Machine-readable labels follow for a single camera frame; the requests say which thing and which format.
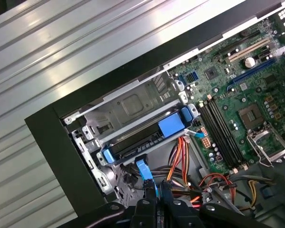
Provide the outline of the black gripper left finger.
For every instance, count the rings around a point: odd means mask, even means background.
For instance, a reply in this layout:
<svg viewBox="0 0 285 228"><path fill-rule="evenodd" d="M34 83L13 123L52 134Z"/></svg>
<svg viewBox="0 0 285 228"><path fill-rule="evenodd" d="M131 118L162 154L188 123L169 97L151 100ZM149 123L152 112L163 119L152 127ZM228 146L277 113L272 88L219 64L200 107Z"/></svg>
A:
<svg viewBox="0 0 285 228"><path fill-rule="evenodd" d="M157 198L155 184L145 180L144 197L135 206L126 208L120 203L111 202L75 218L63 228L154 228L157 222Z"/></svg>

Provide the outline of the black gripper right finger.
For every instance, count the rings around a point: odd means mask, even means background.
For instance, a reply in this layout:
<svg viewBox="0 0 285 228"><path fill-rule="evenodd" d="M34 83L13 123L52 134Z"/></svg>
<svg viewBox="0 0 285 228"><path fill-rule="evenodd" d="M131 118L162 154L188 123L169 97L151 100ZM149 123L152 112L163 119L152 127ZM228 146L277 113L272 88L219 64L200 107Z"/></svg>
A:
<svg viewBox="0 0 285 228"><path fill-rule="evenodd" d="M175 199L169 181L160 183L160 196L174 228L267 228L266 224L250 219L221 205L208 203L195 209Z"/></svg>

